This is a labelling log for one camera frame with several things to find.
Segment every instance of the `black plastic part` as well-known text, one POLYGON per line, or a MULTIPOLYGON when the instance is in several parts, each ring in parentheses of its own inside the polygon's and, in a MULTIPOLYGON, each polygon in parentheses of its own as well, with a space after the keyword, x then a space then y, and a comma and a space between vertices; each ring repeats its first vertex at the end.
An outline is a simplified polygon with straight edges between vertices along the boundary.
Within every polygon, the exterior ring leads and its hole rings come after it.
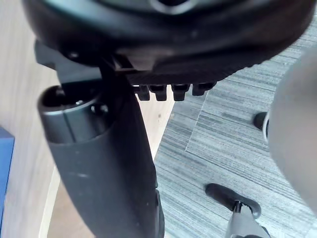
POLYGON ((149 89, 152 93, 155 93, 157 101, 166 101, 166 85, 151 85, 149 89))
POLYGON ((185 93, 189 90, 190 84, 173 84, 172 91, 174 93, 174 101, 183 101, 185 93))
POLYGON ((253 118, 253 125, 259 129, 262 130, 263 129, 263 123, 265 120, 267 112, 262 112, 262 113, 258 113, 254 116, 253 118))
POLYGON ((206 91, 212 89, 216 84, 217 84, 217 82, 194 84, 193 85, 193 96, 204 95, 204 93, 206 91))
POLYGON ((112 95, 114 103, 97 95, 80 105, 56 103, 55 91, 42 95, 39 113, 61 179, 89 229, 98 238, 163 238, 156 170, 131 87, 112 95))
POLYGON ((243 197, 235 191, 215 183, 207 184, 205 187, 205 193, 207 196, 213 198, 215 201, 233 211, 236 202, 240 201, 243 204, 249 206, 252 210, 254 219, 261 216, 261 206, 256 201, 243 197))
POLYGON ((149 101, 150 100, 150 91, 146 85, 133 86, 134 92, 138 94, 140 101, 149 101))

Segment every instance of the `gray carpet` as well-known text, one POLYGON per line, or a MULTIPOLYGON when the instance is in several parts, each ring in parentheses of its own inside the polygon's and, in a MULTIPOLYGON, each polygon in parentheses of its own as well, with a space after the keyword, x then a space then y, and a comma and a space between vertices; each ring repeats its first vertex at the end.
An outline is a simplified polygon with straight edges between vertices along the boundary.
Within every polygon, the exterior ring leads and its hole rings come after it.
POLYGON ((316 238, 317 219, 282 176, 262 133, 267 111, 290 65, 317 43, 317 20, 292 47, 219 82, 204 97, 177 102, 156 156, 167 237, 223 238, 231 213, 205 196, 214 182, 256 199, 259 223, 275 238, 316 238))

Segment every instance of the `wooden desk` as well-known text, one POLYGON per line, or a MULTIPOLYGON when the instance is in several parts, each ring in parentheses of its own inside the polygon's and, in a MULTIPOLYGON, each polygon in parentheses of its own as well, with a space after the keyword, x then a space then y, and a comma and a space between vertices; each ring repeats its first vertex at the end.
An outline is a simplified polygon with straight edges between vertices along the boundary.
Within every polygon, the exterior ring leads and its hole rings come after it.
MULTIPOLYGON (((35 63, 34 35, 19 0, 0 0, 0 30, 0 124, 16 138, 1 235, 44 238, 53 213, 50 237, 71 237, 53 235, 61 228, 56 222, 65 221, 56 214, 59 204, 66 204, 67 198, 62 196, 63 188, 59 186, 59 175, 36 110, 38 96, 49 86, 58 84, 58 80, 53 70, 35 63)), ((141 103, 153 154, 172 107, 171 96, 164 103, 141 103)))

